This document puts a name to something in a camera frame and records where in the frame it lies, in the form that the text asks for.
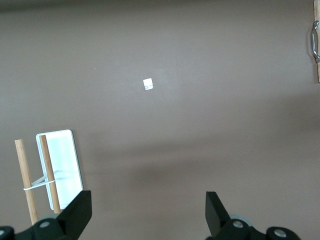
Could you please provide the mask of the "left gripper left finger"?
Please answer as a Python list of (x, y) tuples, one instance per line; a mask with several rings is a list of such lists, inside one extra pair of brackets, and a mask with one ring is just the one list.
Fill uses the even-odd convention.
[(39, 220), (15, 233), (11, 226), (0, 227), (2, 240), (77, 240), (92, 217), (92, 193), (82, 190), (55, 218)]

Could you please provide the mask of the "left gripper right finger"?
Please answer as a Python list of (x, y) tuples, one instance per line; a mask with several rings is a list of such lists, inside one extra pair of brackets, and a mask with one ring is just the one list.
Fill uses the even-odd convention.
[(245, 217), (229, 215), (218, 194), (205, 195), (205, 219), (210, 231), (209, 240), (298, 240), (292, 230), (279, 226), (269, 227), (265, 233), (256, 230)]

